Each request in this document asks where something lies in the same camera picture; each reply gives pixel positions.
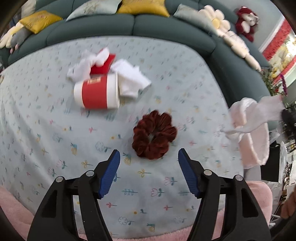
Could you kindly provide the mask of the dark red velvet scrunchie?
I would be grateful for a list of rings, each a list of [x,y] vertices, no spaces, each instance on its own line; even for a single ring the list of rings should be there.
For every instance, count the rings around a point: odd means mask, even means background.
[[[154,110],[139,120],[133,128],[132,148],[138,157],[148,160],[162,158],[169,150],[177,136],[177,128],[171,123],[172,117],[168,113]]]

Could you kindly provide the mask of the red white paper cup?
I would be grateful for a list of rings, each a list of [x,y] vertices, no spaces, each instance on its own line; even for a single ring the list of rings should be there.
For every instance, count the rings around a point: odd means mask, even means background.
[[[74,85],[74,100],[85,109],[118,109],[120,105],[118,76],[102,75]]]

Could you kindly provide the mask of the white embossed paper towel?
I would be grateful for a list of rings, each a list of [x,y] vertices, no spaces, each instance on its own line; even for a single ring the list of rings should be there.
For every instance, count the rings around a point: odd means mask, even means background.
[[[137,99],[139,92],[152,83],[142,74],[138,66],[131,65],[127,60],[119,59],[110,69],[117,73],[120,96]]]

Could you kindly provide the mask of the red envelope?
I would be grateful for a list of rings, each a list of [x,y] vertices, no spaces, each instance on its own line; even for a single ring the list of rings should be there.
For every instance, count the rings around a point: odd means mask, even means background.
[[[109,54],[109,57],[105,61],[105,63],[102,66],[97,66],[96,64],[91,67],[90,74],[91,75],[106,75],[108,74],[111,65],[115,59],[115,54]]]

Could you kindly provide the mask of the white tissue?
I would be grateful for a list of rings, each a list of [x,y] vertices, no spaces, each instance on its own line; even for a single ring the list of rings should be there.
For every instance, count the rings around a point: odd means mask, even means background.
[[[101,67],[109,58],[109,48],[103,48],[98,54],[85,50],[81,55],[79,63],[69,68],[67,78],[73,82],[80,82],[90,78],[91,68],[93,66]]]

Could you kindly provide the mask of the floral light blue tablecloth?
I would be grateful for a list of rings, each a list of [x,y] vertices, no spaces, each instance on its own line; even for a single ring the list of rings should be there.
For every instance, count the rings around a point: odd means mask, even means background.
[[[85,50],[108,47],[138,66],[151,85],[115,110],[86,110],[74,101],[68,69]],[[200,201],[188,189],[178,151],[219,176],[243,174],[238,147],[222,130],[228,106],[203,58],[180,44],[133,37],[88,38],[34,52],[10,65],[1,83],[1,185],[36,212],[58,176],[81,176],[119,150],[120,166],[100,202],[114,238],[163,235],[191,226]],[[132,148],[142,116],[169,113],[177,137],[150,161]]]

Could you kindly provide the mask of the white flower pillow flat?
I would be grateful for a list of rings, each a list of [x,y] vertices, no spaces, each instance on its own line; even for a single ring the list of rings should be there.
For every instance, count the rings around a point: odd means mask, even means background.
[[[246,63],[254,70],[260,72],[261,66],[259,62],[250,54],[250,51],[241,37],[233,31],[228,31],[222,37],[224,42],[231,48],[231,50],[240,58],[244,59]]]

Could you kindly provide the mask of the grey plush toy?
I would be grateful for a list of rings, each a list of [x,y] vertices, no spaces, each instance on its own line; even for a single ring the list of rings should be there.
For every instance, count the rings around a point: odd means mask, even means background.
[[[10,53],[12,54],[13,51],[17,50],[31,34],[32,32],[25,27],[18,30],[12,36]]]

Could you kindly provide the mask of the red white plush bear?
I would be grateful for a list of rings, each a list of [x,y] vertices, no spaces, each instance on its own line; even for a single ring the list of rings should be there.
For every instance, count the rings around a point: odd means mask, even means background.
[[[237,23],[235,24],[236,32],[243,35],[250,42],[253,42],[259,16],[246,6],[242,6],[236,14],[238,16]]]

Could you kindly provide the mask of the light grey cushion right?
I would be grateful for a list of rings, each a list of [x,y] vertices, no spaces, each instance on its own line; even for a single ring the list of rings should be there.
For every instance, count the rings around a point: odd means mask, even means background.
[[[173,15],[175,18],[185,21],[211,35],[218,35],[216,28],[213,26],[210,18],[202,11],[179,4]]]

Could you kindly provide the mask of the light grey cushion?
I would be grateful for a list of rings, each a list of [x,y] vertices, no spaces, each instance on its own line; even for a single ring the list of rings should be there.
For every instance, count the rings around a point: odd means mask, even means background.
[[[120,0],[88,1],[76,8],[68,16],[66,21],[74,20],[82,16],[113,15],[117,12],[120,3]]]
[[[210,18],[202,11],[179,4],[173,15],[175,18],[185,21],[211,35],[218,35],[216,28],[213,26]]]

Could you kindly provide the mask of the light grey cushion left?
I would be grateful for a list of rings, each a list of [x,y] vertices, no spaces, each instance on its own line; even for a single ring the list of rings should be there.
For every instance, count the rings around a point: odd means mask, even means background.
[[[117,12],[120,3],[120,0],[88,1],[76,8],[68,16],[66,21],[74,20],[82,16],[113,15]]]

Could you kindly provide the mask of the yellow cushion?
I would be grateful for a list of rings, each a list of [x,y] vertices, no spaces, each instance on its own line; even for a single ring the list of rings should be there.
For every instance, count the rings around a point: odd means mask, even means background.
[[[169,17],[170,14],[165,6],[164,0],[132,0],[122,1],[121,6],[117,11],[118,14],[131,15],[157,15]]]
[[[38,11],[20,20],[20,23],[29,31],[37,34],[48,26],[63,20],[62,17],[47,11]]]

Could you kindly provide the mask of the yellow cushion centre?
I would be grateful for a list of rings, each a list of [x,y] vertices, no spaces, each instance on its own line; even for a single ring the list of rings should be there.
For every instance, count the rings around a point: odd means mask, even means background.
[[[165,6],[164,0],[132,0],[122,1],[121,6],[117,11],[118,14],[131,15],[157,15],[169,17],[170,14]]]

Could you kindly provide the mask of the red wall hanging decoration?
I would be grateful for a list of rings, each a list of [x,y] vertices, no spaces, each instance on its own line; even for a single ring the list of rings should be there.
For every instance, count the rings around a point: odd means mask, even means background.
[[[295,65],[295,33],[287,20],[283,21],[264,49],[263,55],[271,65],[271,77],[274,81]]]

